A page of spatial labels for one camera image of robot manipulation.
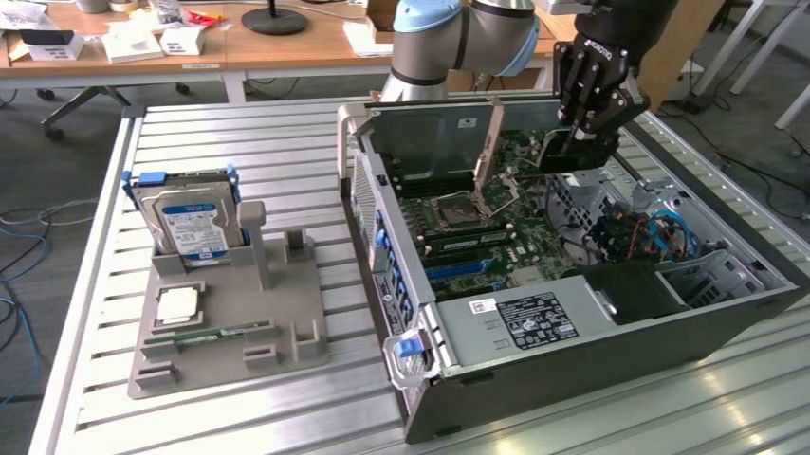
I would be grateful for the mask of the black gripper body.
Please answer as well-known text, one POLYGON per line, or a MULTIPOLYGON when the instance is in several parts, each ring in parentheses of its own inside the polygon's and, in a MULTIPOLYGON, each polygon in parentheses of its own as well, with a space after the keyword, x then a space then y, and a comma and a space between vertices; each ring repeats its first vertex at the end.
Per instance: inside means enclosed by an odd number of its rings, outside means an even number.
POLYGON ((627 52, 627 64, 639 76, 644 55, 658 43, 672 14, 666 0, 580 1, 592 7, 575 19, 575 43, 587 39, 627 52))

